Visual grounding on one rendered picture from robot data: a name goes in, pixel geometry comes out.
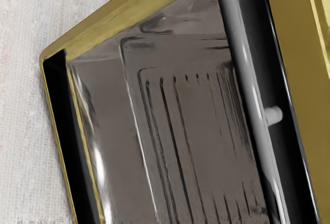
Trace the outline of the gold oven with glass door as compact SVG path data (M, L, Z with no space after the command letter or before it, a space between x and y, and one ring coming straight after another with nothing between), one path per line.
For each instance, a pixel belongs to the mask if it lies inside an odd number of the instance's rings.
M330 224L330 0L111 0L40 69L73 224Z

